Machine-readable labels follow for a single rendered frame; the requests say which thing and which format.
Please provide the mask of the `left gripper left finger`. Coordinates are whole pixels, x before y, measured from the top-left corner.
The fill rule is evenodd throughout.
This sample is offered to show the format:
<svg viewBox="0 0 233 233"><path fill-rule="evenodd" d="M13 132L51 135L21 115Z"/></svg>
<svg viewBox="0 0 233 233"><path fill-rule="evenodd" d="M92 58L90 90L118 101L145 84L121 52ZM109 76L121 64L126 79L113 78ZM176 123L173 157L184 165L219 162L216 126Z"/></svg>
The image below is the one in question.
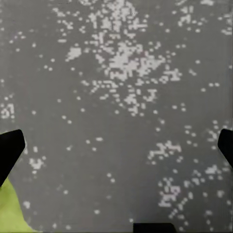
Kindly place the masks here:
<svg viewBox="0 0 233 233"><path fill-rule="evenodd" d="M0 134L0 188L25 148L21 129Z"/></svg>

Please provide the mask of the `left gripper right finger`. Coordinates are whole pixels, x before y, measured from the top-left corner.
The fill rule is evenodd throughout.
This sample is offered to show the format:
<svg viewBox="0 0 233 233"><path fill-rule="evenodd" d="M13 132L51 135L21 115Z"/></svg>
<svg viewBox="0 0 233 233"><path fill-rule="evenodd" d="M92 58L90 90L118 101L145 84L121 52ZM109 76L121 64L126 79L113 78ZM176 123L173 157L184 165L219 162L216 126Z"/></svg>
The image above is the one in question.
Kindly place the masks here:
<svg viewBox="0 0 233 233"><path fill-rule="evenodd" d="M233 131L222 129L217 145L233 167Z"/></svg>

